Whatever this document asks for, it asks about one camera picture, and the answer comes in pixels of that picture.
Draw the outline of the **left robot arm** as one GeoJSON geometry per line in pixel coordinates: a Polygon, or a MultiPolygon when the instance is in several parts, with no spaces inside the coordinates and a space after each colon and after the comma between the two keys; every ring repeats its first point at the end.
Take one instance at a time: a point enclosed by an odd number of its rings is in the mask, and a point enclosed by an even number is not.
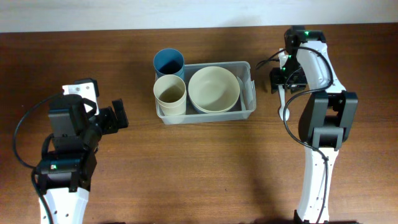
{"type": "Polygon", "coordinates": [[[99,142],[129,125],[121,99],[109,107],[98,106],[95,79],[76,80],[62,89],[49,104],[52,133],[31,174],[41,223],[82,223],[99,142]]]}

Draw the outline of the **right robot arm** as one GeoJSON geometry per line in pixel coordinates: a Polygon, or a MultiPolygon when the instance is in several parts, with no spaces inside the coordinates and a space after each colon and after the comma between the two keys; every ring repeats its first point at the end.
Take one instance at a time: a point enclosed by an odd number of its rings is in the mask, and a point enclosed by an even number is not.
{"type": "Polygon", "coordinates": [[[320,30],[292,26],[284,34],[285,47],[270,57],[279,66],[270,72],[271,92],[280,98],[279,116],[289,117],[288,106],[298,97],[310,97],[293,140],[304,146],[305,174],[294,223],[328,223],[328,196],[333,166],[347,140],[358,96],[337,78],[320,30]]]}

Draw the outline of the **cream cup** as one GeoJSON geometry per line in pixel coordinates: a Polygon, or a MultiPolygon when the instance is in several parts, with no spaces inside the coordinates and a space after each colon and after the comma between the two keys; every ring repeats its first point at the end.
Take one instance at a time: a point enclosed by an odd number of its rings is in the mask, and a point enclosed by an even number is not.
{"type": "Polygon", "coordinates": [[[153,87],[156,101],[166,107],[176,107],[186,102],[185,82],[176,75],[164,75],[158,78],[153,87]]]}
{"type": "Polygon", "coordinates": [[[160,109],[165,116],[179,116],[186,113],[186,104],[182,103],[181,105],[174,107],[160,105],[160,109]]]}

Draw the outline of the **blue bowl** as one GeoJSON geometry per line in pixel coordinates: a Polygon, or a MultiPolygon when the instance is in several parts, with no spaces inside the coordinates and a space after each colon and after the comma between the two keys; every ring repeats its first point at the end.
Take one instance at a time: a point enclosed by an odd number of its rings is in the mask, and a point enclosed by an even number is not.
{"type": "Polygon", "coordinates": [[[206,112],[202,111],[201,109],[197,108],[193,103],[190,103],[190,106],[193,108],[196,114],[206,114],[206,112]]]}

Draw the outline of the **blue cup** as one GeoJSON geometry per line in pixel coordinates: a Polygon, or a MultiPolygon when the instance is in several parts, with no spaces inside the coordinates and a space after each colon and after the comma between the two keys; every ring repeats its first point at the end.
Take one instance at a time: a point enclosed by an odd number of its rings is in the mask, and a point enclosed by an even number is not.
{"type": "Polygon", "coordinates": [[[162,49],[156,53],[153,65],[157,78],[164,75],[176,75],[185,79],[185,59],[176,49],[162,49]]]}

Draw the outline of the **white plastic fork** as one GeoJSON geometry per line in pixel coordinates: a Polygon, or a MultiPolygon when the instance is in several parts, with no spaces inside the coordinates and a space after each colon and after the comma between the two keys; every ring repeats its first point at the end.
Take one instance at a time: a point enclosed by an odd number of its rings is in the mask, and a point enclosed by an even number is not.
{"type": "Polygon", "coordinates": [[[246,110],[246,105],[244,102],[244,84],[242,82],[242,80],[239,77],[236,77],[237,81],[239,83],[239,87],[240,87],[240,94],[239,94],[239,100],[240,100],[240,104],[241,104],[241,111],[245,111],[246,110]]]}

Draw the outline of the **cream bowl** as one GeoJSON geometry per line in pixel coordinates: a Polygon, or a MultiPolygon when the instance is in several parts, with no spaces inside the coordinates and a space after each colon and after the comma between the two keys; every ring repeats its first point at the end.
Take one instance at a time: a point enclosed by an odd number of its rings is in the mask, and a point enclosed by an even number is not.
{"type": "Polygon", "coordinates": [[[231,110],[239,100],[238,96],[189,96],[190,102],[198,113],[224,113],[231,110]]]}
{"type": "Polygon", "coordinates": [[[240,87],[236,76],[229,70],[209,66],[199,69],[188,83],[190,96],[238,96],[240,87]]]}

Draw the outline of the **clear plastic storage container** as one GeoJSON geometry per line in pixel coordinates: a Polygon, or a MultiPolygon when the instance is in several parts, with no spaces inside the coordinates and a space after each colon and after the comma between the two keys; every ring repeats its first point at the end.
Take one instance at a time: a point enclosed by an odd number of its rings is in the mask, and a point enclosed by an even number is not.
{"type": "Polygon", "coordinates": [[[193,74],[199,69],[209,66],[223,67],[239,77],[244,84],[244,102],[246,110],[241,111],[240,100],[229,111],[224,113],[196,114],[190,106],[190,99],[187,98],[186,113],[179,116],[165,116],[158,103],[155,104],[158,117],[164,124],[193,124],[219,121],[232,121],[247,119],[256,109],[256,89],[254,81],[251,80],[251,67],[246,61],[196,63],[185,66],[185,81],[188,82],[193,74]]]}

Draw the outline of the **white plastic spoon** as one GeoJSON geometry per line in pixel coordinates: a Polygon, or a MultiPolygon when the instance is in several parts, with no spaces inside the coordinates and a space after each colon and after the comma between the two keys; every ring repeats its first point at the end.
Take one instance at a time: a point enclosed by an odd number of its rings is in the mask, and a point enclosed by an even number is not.
{"type": "Polygon", "coordinates": [[[290,116],[290,111],[285,109],[285,90],[282,85],[278,86],[278,94],[280,99],[279,116],[282,121],[287,121],[290,116]]]}

